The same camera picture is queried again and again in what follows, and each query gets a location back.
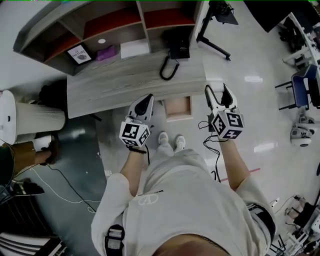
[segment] forearm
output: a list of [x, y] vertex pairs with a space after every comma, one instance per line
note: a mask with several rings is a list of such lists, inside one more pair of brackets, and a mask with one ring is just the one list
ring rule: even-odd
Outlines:
[[135, 197], [138, 192], [143, 165], [144, 155], [130, 151], [128, 158], [120, 172], [129, 181], [129, 190], [133, 197]]
[[235, 191], [241, 182], [250, 176], [250, 172], [233, 140], [220, 142], [220, 147], [230, 188]]

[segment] tripod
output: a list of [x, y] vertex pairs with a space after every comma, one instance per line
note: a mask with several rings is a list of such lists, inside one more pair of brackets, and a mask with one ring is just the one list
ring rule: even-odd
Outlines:
[[204, 44], [212, 47], [213, 49], [217, 50], [218, 52], [222, 53], [223, 55], [225, 55], [225, 59], [227, 61], [231, 61], [230, 59], [230, 53], [225, 51], [224, 49], [220, 48], [219, 46], [215, 45], [214, 43], [210, 42], [209, 39], [205, 38], [204, 37], [204, 34], [205, 34], [205, 31], [207, 29], [207, 26], [211, 20], [211, 18], [213, 16], [216, 16], [216, 20], [218, 22], [221, 22], [221, 23], [230, 23], [230, 24], [234, 24], [234, 25], [238, 25], [238, 22], [235, 18], [235, 16], [230, 12], [229, 14], [227, 15], [224, 15], [224, 14], [220, 14], [220, 13], [217, 13], [217, 2], [216, 1], [210, 1], [209, 2], [209, 9], [208, 9], [208, 12], [206, 13], [206, 16], [203, 20], [203, 25], [202, 25], [202, 28], [196, 38], [196, 41], [197, 42], [203, 42]]

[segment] white t-shirt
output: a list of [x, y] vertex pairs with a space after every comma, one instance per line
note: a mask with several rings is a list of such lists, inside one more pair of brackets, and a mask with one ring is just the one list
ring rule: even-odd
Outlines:
[[170, 238], [181, 234], [204, 236], [231, 256], [265, 255], [270, 234], [253, 220], [248, 205], [272, 209], [252, 177], [236, 192], [214, 181], [197, 161], [171, 157], [153, 170], [143, 194], [133, 197], [128, 180], [112, 174], [93, 219], [92, 241], [106, 256], [105, 236], [122, 215], [125, 230], [123, 256], [152, 256]]

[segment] black chair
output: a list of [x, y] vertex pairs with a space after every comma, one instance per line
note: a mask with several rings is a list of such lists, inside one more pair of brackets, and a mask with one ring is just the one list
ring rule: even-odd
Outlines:
[[[316, 79], [317, 76], [317, 66], [310, 64], [304, 69], [298, 71], [291, 77], [291, 81], [282, 83], [277, 85], [275, 88], [287, 86], [286, 88], [292, 88], [293, 90], [293, 97], [295, 103], [289, 106], [284, 106], [279, 108], [279, 110], [284, 109], [293, 109], [293, 108], [300, 108], [306, 107], [306, 110], [309, 109], [309, 101], [308, 101], [308, 94], [310, 95], [312, 105], [317, 109], [320, 109], [320, 93], [318, 88], [318, 82]], [[309, 90], [306, 89], [304, 79], [308, 79], [308, 87]]]

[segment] tile floor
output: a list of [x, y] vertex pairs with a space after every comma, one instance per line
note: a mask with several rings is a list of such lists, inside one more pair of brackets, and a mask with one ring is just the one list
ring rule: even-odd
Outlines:
[[[320, 188], [320, 177], [316, 176], [320, 162], [319, 139], [316, 134], [311, 145], [305, 148], [291, 145], [290, 131], [298, 110], [278, 110], [293, 101], [286, 89], [275, 90], [276, 85], [289, 81], [296, 71], [282, 61], [290, 54], [288, 48], [279, 39], [277, 28], [266, 33], [243, 2], [234, 1], [231, 5], [239, 25], [222, 24], [214, 19], [205, 33], [210, 41], [231, 53], [231, 62], [204, 48], [207, 79], [225, 82], [236, 95], [246, 126], [236, 145], [248, 168], [259, 169], [252, 175], [267, 199], [280, 198], [275, 210], [287, 198], [297, 194], [313, 203]], [[263, 81], [248, 81], [248, 77], [252, 76]], [[121, 170], [128, 155], [128, 150], [118, 139], [121, 121], [127, 110], [119, 108], [98, 114], [107, 120], [104, 124], [97, 123], [103, 165], [105, 170], [113, 173]], [[177, 134], [183, 134], [186, 147], [196, 150], [213, 169], [217, 155], [202, 145], [210, 134], [206, 129], [198, 129], [198, 123], [207, 120], [206, 115], [210, 114], [204, 94], [192, 97], [192, 111], [193, 119], [166, 122], [163, 106], [159, 102], [155, 104], [155, 129], [147, 141], [150, 154], [156, 149], [157, 134], [161, 130], [167, 131], [172, 142]], [[320, 111], [312, 106], [308, 115], [320, 120]], [[113, 128], [110, 128], [110, 122], [114, 124]], [[107, 135], [105, 130], [99, 128], [103, 125], [108, 126]], [[220, 149], [217, 142], [212, 146]], [[221, 179], [227, 176], [222, 157], [218, 161], [218, 170]], [[279, 226], [284, 226], [285, 208], [276, 215]]]

